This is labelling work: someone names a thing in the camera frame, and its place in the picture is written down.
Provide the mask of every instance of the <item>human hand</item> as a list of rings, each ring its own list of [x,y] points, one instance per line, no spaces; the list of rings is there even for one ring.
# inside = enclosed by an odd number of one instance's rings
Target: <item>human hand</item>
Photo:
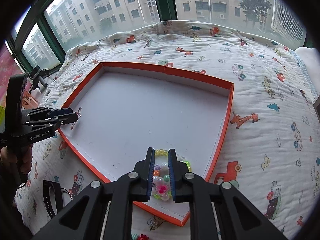
[[[22,174],[28,174],[31,171],[32,146],[32,144],[28,146],[28,150],[22,158],[23,164],[20,167],[20,171]],[[0,161],[2,165],[7,169],[7,171],[10,171],[10,163],[17,163],[18,159],[14,153],[8,151],[7,147],[3,147],[0,153]]]

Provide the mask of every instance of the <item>black watch strap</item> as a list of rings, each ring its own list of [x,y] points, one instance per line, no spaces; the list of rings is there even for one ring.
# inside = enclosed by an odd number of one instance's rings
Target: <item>black watch strap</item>
[[[63,209],[63,200],[62,200],[62,192],[60,183],[44,180],[43,181],[43,199],[45,208],[51,218],[53,218],[56,214],[53,211],[51,200],[50,200],[50,187],[53,188],[54,198],[56,200],[56,208],[57,212]]]

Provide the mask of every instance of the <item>tree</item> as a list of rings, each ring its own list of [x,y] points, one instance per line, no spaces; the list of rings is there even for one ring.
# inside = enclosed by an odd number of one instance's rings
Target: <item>tree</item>
[[[271,9],[271,3],[268,0],[241,0],[240,8],[244,10],[246,17],[245,26],[248,21],[252,21],[252,28],[254,28],[256,22],[259,21],[261,12]]]

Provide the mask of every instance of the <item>window glass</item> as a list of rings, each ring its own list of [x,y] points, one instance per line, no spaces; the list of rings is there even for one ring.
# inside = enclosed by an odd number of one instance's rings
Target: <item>window glass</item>
[[[139,29],[160,20],[155,0],[69,2],[54,0],[45,11],[52,31],[65,51],[88,41],[98,41],[107,35]]]
[[[145,4],[152,9],[151,0]],[[175,0],[175,5],[178,20],[230,27],[277,41],[293,50],[305,41],[305,27],[281,0]]]
[[[39,65],[41,69],[52,69],[59,65],[60,61],[55,55],[50,54],[49,46],[42,37],[38,25],[35,24],[22,46],[22,52],[32,67]]]

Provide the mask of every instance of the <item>white quilt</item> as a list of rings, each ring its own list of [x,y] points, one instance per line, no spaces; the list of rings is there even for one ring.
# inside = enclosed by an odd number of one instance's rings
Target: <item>white quilt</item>
[[[294,51],[217,25],[160,22],[69,50],[41,106],[60,108],[101,61],[167,65],[233,82],[233,114],[211,181],[233,181],[286,237],[293,238],[316,201],[320,170],[320,124],[311,104],[315,89]],[[96,179],[58,133],[55,137],[34,145],[27,186],[15,198],[32,233],[49,220],[43,179],[58,181],[67,190]],[[132,233],[159,240],[189,239],[189,222],[181,228],[154,218],[158,225],[152,226],[151,218],[134,207]]]

